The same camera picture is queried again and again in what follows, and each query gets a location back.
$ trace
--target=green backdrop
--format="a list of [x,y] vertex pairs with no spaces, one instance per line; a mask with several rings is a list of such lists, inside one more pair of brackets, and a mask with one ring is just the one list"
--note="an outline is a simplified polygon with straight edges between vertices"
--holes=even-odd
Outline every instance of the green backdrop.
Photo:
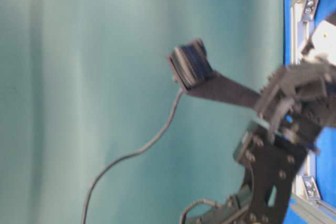
[[[202,38],[216,70],[258,90],[282,63],[282,5],[0,0],[0,223],[79,223],[97,172],[165,122],[174,46]],[[224,201],[242,181],[232,153],[253,116],[182,97],[158,144],[99,183],[88,223],[172,224],[196,199]]]

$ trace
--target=wire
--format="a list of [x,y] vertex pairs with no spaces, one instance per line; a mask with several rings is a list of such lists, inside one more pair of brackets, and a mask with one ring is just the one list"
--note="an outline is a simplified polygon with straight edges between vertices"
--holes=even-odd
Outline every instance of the wire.
[[133,153],[130,153],[128,155],[125,155],[125,156],[122,156],[122,157],[116,159],[115,161],[113,161],[112,163],[110,163],[108,166],[106,166],[104,168],[104,170],[102,170],[98,174],[98,176],[94,179],[94,181],[92,182],[92,184],[90,186],[90,189],[88,190],[87,195],[85,197],[84,208],[83,208],[83,212],[82,212],[81,224],[86,224],[86,218],[87,218],[87,215],[88,215],[88,207],[89,207],[89,202],[90,202],[91,194],[92,194],[93,189],[97,185],[98,181],[101,179],[101,177],[109,169],[111,169],[114,165],[116,165],[117,163],[119,163],[119,162],[121,162],[121,161],[123,161],[125,159],[132,158],[132,157],[135,157],[135,156],[138,156],[138,155],[144,153],[145,151],[147,151],[150,147],[152,147],[160,139],[160,137],[168,129],[169,125],[171,124],[171,122],[172,122],[172,120],[174,118],[174,114],[175,114],[175,111],[176,111],[176,108],[177,108],[177,104],[179,103],[179,100],[180,100],[182,94],[183,94],[183,90],[179,89],[179,91],[177,92],[176,98],[175,98],[175,100],[173,102],[173,105],[171,107],[170,114],[169,114],[167,122],[163,125],[163,127],[161,128],[161,130],[148,143],[146,143],[141,149],[139,149],[139,150],[137,150],[137,151],[135,151]]
[[185,210],[181,214],[179,224],[185,224],[185,217],[186,217],[187,213],[191,209],[193,209],[194,207],[196,207],[198,205],[208,205],[208,206],[216,207],[216,208],[220,207],[220,204],[216,203],[215,201],[209,200],[209,199],[199,199],[199,200],[196,200],[196,201],[192,202],[189,206],[187,206],[185,208]]

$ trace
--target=blue panel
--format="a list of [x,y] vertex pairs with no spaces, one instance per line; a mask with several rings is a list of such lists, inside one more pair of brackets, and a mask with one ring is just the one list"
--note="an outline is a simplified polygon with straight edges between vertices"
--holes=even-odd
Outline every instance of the blue panel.
[[[320,0],[316,16],[315,25],[336,10],[335,0]],[[336,207],[336,130],[324,129],[317,142],[321,154],[317,158],[317,183],[323,200]]]
[[325,128],[321,133],[317,146],[321,154],[317,158],[317,184],[322,199],[336,207],[336,131]]
[[[290,1],[284,0],[284,12],[285,12],[285,55],[284,63],[290,62]],[[335,0],[320,0],[319,6],[316,12],[316,23],[320,23],[329,14],[336,10]],[[317,158],[317,183],[320,188],[320,193],[324,201],[336,207],[336,173],[333,171],[333,167],[336,165],[336,142],[333,141],[336,138],[336,131],[332,129],[324,129],[319,140],[317,142],[318,148],[321,149],[321,154]],[[286,220],[291,220],[288,223],[294,222],[294,216],[288,211]]]

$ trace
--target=robotic arm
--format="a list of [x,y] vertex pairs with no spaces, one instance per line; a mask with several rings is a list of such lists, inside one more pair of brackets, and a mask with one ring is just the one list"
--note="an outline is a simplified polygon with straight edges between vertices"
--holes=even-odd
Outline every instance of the robotic arm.
[[[292,181],[308,150],[318,152],[314,143],[324,126],[336,127],[336,66],[328,60],[334,54],[332,34],[336,36],[336,13],[316,28],[302,50],[301,64],[279,67],[260,93],[213,70],[200,39],[176,47],[167,57],[186,94],[253,109],[269,123],[265,128],[251,122],[234,152],[235,161],[245,167],[239,192],[201,216],[186,218],[185,212],[181,223],[283,222]],[[274,202],[272,191],[277,192]]]

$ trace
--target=bolt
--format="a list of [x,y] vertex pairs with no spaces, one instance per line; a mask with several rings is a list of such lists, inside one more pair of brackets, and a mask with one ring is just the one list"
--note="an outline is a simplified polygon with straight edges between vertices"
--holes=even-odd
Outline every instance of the bolt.
[[257,221],[257,217],[254,213],[250,213],[250,221],[252,222],[256,222]]
[[291,155],[288,155],[287,156],[287,162],[289,164],[295,164],[295,158],[293,156],[291,156]]
[[263,223],[267,224],[268,223],[268,217],[266,215],[262,215],[261,220]]
[[314,195],[315,195],[314,191],[308,190],[307,192],[308,192],[309,197],[314,197]]
[[308,0],[307,1],[307,6],[308,7],[312,7],[314,5],[314,1],[313,0]]
[[256,161],[256,157],[249,150],[245,152],[245,156],[248,160],[250,160],[251,163],[254,163]]
[[311,14],[311,8],[307,7],[306,9],[304,9],[305,14]]
[[286,178],[286,173],[285,173],[284,170],[280,170],[280,171],[279,171],[279,177],[280,177],[281,179],[285,179],[285,178]]
[[312,187],[312,183],[311,183],[311,182],[309,182],[309,181],[306,181],[304,184],[305,184],[307,187],[309,187],[309,188],[311,188],[311,187]]
[[260,139],[260,137],[259,137],[258,135],[254,135],[254,136],[253,136],[253,141],[254,141],[255,144],[256,144],[258,147],[260,147],[260,148],[262,148],[262,147],[264,146],[263,141]]

